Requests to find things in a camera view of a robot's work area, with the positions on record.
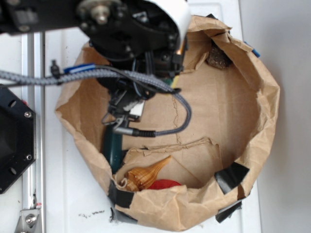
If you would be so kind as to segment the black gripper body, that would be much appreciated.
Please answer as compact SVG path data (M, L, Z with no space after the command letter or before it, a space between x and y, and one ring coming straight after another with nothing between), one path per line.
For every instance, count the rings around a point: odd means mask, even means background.
M155 75L183 70L191 21L185 0L83 0L80 28L90 45L113 63L144 60Z

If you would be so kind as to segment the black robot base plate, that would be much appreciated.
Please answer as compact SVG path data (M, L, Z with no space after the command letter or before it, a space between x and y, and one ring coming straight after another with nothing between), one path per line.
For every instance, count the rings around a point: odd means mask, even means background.
M35 113L0 85L0 193L4 194L35 160Z

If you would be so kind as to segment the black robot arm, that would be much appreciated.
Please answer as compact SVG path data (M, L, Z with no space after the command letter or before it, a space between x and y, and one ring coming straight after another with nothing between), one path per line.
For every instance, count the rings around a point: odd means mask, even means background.
M0 31L11 35L78 27L113 64L133 61L159 77L183 70L191 21L185 0L3 0Z

